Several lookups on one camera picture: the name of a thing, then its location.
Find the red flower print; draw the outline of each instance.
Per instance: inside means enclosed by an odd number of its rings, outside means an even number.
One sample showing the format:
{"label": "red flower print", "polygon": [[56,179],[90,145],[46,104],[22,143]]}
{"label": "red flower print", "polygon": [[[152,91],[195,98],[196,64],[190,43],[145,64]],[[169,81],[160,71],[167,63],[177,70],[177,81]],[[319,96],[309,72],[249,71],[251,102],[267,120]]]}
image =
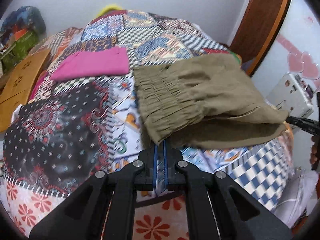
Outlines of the red flower print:
{"label": "red flower print", "polygon": [[37,166],[33,167],[33,172],[35,172],[36,174],[42,174],[43,170],[44,169],[40,167],[39,163],[37,164]]}
{"label": "red flower print", "polygon": [[171,201],[173,203],[173,209],[180,210],[182,208],[181,202],[183,203],[185,199],[184,196],[179,196],[174,199],[167,200],[162,204],[162,209],[168,210],[170,208]]}
{"label": "red flower print", "polygon": [[144,239],[150,239],[151,238],[151,233],[153,234],[153,237],[155,240],[161,240],[161,236],[169,236],[168,231],[164,231],[164,229],[170,228],[170,225],[168,224],[162,224],[159,225],[162,221],[161,217],[155,217],[153,220],[153,225],[151,225],[151,217],[149,215],[144,215],[143,216],[144,221],[142,222],[141,220],[137,220],[136,224],[140,227],[143,228],[137,228],[136,232],[138,234],[144,234],[146,233],[143,237]]}
{"label": "red flower print", "polygon": [[33,211],[31,209],[28,209],[26,204],[19,204],[19,214],[21,215],[21,219],[23,221],[27,220],[27,225],[31,226],[31,224],[33,226],[36,225],[35,221],[36,221],[36,217],[34,215],[32,215]]}
{"label": "red flower print", "polygon": [[57,128],[58,130],[60,130],[61,127],[62,127],[62,125],[61,125],[60,123],[57,123],[57,124],[56,124],[56,128]]}
{"label": "red flower print", "polygon": [[44,136],[42,142],[47,144],[48,141],[49,141],[49,139],[47,138],[47,136]]}
{"label": "red flower print", "polygon": [[15,185],[13,185],[13,183],[8,182],[7,190],[8,196],[11,198],[11,200],[17,199],[18,190],[15,188]]}
{"label": "red flower print", "polygon": [[16,224],[17,228],[21,231],[21,233],[25,234],[26,231],[21,227],[22,224],[20,221],[18,221],[17,217],[14,217],[13,221]]}
{"label": "red flower print", "polygon": [[35,201],[35,208],[40,208],[40,211],[44,213],[44,210],[50,211],[50,206],[52,205],[51,201],[47,200],[48,197],[40,194],[33,194],[31,197]]}
{"label": "red flower print", "polygon": [[186,233],[187,238],[178,237],[178,240],[189,240],[189,232]]}

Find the mandala pattern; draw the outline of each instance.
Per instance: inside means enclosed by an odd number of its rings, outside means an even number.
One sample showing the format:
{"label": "mandala pattern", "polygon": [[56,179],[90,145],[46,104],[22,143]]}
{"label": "mandala pattern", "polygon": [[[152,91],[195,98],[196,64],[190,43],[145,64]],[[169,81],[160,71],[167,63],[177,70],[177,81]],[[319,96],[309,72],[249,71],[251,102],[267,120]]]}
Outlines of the mandala pattern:
{"label": "mandala pattern", "polygon": [[48,146],[50,136],[63,130],[63,123],[59,117],[66,108],[67,106],[55,100],[32,112],[22,124],[22,127],[28,133],[29,142],[33,143],[37,139],[45,146]]}

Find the patterned bed sheet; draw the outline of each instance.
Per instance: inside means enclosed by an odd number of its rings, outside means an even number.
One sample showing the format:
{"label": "patterned bed sheet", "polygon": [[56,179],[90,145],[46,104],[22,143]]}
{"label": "patterned bed sheet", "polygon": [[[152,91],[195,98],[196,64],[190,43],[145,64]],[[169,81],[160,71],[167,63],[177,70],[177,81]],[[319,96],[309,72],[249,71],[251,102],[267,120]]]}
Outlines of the patterned bed sheet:
{"label": "patterned bed sheet", "polygon": [[[100,51],[113,46],[126,47],[129,74],[121,77],[86,77],[58,84],[49,79],[60,63],[74,52]],[[186,20],[131,10],[114,11],[94,19],[72,38],[69,37],[66,49],[48,68],[35,101],[41,103],[41,100],[64,96],[103,79],[109,88],[112,87],[109,92],[113,101],[108,111],[112,115],[113,129],[112,138],[105,143],[111,154],[104,160],[105,165],[99,168],[107,172],[119,171],[136,160],[142,150],[132,67],[172,63],[208,53],[230,51]],[[287,131],[270,142],[253,147],[223,150],[185,147],[180,150],[186,161],[203,171],[225,171],[267,209],[272,210],[290,175],[292,140],[292,134]],[[41,172],[43,166],[45,163],[41,163],[37,171]],[[156,189],[137,194],[139,208],[135,211],[133,239],[188,239],[184,196],[165,190],[161,174],[163,163],[158,163]],[[75,189],[49,190],[40,182],[32,184],[12,176],[10,172],[5,173],[4,185],[10,215],[26,236]]]}

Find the orange fabric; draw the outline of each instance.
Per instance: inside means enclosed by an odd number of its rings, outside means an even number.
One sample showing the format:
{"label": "orange fabric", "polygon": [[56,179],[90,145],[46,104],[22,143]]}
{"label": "orange fabric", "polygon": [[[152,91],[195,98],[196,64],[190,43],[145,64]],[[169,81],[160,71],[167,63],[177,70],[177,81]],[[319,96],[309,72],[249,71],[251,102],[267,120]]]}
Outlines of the orange fabric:
{"label": "orange fabric", "polygon": [[66,33],[66,36],[63,38],[63,40],[60,43],[60,46],[57,49],[56,54],[53,57],[53,60],[55,60],[60,53],[66,48],[68,47],[69,43],[71,42],[72,38],[74,35],[80,33],[83,29],[76,29],[76,28],[71,28],[71,30],[69,32]]}
{"label": "orange fabric", "polygon": [[308,217],[304,217],[300,223],[298,225],[296,225],[294,228],[292,228],[292,233],[295,235],[300,228],[304,225],[304,223],[306,222],[306,220],[308,219]]}
{"label": "orange fabric", "polygon": [[14,25],[13,27],[12,27],[12,33],[16,33],[16,32],[18,32],[19,31],[19,27],[18,27],[18,25]]}
{"label": "orange fabric", "polygon": [[14,33],[14,38],[16,40],[18,40],[25,33],[27,33],[27,30],[26,29],[22,29],[21,31],[18,31],[18,32]]}

